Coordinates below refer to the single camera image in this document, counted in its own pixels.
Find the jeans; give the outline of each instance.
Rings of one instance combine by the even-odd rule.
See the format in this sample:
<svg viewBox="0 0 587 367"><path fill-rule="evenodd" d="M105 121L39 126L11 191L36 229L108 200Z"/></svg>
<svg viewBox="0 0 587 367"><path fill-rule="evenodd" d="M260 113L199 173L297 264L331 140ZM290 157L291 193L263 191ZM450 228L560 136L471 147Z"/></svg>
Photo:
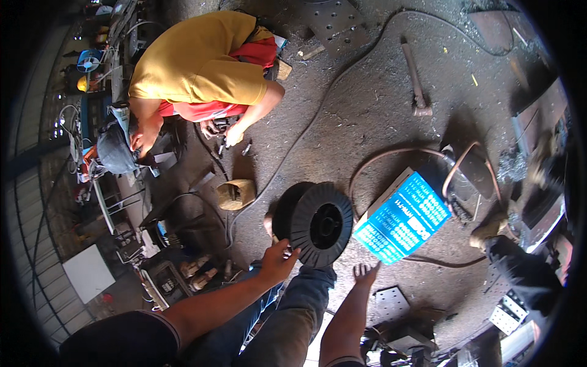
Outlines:
<svg viewBox="0 0 587 367"><path fill-rule="evenodd" d="M254 262L243 279L257 275L260 269L260 261ZM240 350L247 335L263 310L275 301L283 283L271 288L226 324L196 339L182 353L180 361L190 367L302 366L308 345L322 325L328 290L334 287L335 281L332 267L302 266L286 288L277 309L242 353Z"/></svg>
<svg viewBox="0 0 587 367"><path fill-rule="evenodd" d="M524 302L531 319L542 329L554 308L562 285L550 265L527 254L506 236L485 241L487 257Z"/></svg>

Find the concrete floor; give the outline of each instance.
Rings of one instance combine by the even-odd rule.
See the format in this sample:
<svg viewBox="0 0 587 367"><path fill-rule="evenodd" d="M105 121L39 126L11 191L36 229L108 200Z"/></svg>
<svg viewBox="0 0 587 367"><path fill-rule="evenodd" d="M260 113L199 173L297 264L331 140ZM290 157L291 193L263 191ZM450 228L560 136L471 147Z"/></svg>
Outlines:
<svg viewBox="0 0 587 367"><path fill-rule="evenodd" d="M479 39L467 13L484 9L484 2L363 0L356 4L365 17L372 42L383 32L380 42L332 90L316 124L290 155L275 182L246 216L239 219L234 247L223 252L222 235L218 233L213 238L194 240L205 251L231 257L240 267L246 267L252 260L261 258L269 246L262 218L269 205L288 187L300 181L332 181L348 193L349 179L356 167L377 151L397 145L439 149L446 143L463 148L465 144L479 140L485 144L494 167L497 167L499 154L515 146L510 116L517 108L513 106L512 96L519 94L520 86L510 68L510 57L515 56L522 72L526 72L541 67L534 53L521 47L516 40L508 57L493 57L482 50L477 51L473 44L463 41L463 37L448 26L422 16L400 14L383 31L391 14L408 8L437 15ZM307 53L319 46L319 42L295 15L293 4L283 0L226 0L222 8L241 8L251 14L267 16L275 23L279 34L289 40L282 56L293 71L282 82L286 90L284 100L247 130L244 142L233 148L230 154L225 154L222 160L229 174L233 167L242 168L243 163L235 164L233 157L252 138L250 154L254 179L260 191L313 118L330 83L368 47L337 60L322 52L303 62L298 51ZM166 17L169 23L176 23L217 9L218 1L182 0L173 2ZM434 117L411 115L412 86L400 48L400 36L405 36L411 44L421 83L432 101ZM478 86L475 86L471 74ZM185 137L187 151L170 171L150 183L153 203L187 191L202 170L212 167L212 161L196 139L191 123L176 123L180 134ZM359 212L367 209L405 167L417 168L428 159L431 158L416 153L388 157L373 164L357 182L355 203ZM240 178L237 176L240 175L235 174L232 178ZM204 189L205 196L214 201L213 187L222 182L224 179L217 172L210 186ZM464 206L472 213L476 202L475 196ZM478 258L481 254L468 246L468 236L494 204L495 196L492 200L482 198L476 223L461 228L458 223L447 222L416 254L452 263ZM174 211L175 217L192 218L201 212L201 205L196 199L186 198ZM233 217L234 213L229 213L229 219ZM374 265L376 261L365 247L354 239L350 240L345 252L333 265L338 282L330 293L329 309L337 310L351 289L353 265L360 262ZM487 265L487 262L481 262L453 270L398 262L381 269L373 290L398 285L412 310L432 307L445 311L445 315L457 314L449 321L443 318L435 327L439 348L451 348L487 324L500 297L482 293ZM376 313L375 299L370 299L368 324L383 320Z"/></svg>

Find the yellow shirt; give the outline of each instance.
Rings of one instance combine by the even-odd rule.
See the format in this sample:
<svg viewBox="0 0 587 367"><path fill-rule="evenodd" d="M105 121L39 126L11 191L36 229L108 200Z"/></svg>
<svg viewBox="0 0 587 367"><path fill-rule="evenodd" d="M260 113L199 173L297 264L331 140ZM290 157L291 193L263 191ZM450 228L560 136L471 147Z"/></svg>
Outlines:
<svg viewBox="0 0 587 367"><path fill-rule="evenodd" d="M208 13L174 25L145 50L134 68L129 96L170 103L259 103L267 89L262 67L228 56L254 29L253 16L234 11ZM249 41L271 36L259 27Z"/></svg>

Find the cardboard box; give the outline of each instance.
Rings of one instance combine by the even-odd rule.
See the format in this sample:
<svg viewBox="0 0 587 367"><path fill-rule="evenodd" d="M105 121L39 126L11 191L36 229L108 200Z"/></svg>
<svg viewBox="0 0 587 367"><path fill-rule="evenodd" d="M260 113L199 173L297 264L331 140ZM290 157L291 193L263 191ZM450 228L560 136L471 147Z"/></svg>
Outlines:
<svg viewBox="0 0 587 367"><path fill-rule="evenodd" d="M389 265L417 250L449 216L442 199L408 167L361 217L353 237Z"/></svg>

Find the wire spool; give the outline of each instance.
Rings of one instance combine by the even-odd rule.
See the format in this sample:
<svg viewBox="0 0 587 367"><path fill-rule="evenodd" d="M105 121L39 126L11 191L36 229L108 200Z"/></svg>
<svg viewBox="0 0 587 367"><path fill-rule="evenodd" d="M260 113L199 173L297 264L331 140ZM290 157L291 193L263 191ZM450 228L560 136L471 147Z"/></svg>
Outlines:
<svg viewBox="0 0 587 367"><path fill-rule="evenodd" d="M273 216L273 232L301 248L299 260L312 268L332 264L345 250L353 227L350 199L331 182L300 182L282 195Z"/></svg>

